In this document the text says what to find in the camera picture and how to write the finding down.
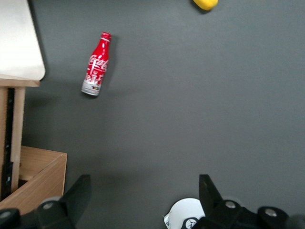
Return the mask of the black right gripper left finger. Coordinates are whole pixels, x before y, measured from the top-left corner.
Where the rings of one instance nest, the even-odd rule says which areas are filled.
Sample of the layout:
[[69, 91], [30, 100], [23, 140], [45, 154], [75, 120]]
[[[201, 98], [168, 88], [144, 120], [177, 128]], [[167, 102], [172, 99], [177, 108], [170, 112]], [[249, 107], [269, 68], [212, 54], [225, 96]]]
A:
[[81, 175], [58, 200], [43, 202], [35, 210], [39, 229], [74, 229], [87, 208], [91, 195], [90, 175]]

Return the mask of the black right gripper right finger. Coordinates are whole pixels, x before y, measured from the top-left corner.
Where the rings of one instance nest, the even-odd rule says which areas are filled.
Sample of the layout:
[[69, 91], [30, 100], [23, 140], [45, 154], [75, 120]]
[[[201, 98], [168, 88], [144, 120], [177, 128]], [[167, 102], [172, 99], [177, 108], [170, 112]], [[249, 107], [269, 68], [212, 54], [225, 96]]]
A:
[[199, 200], [205, 216], [200, 229], [233, 229], [242, 207], [233, 200], [223, 199], [209, 175], [199, 176]]

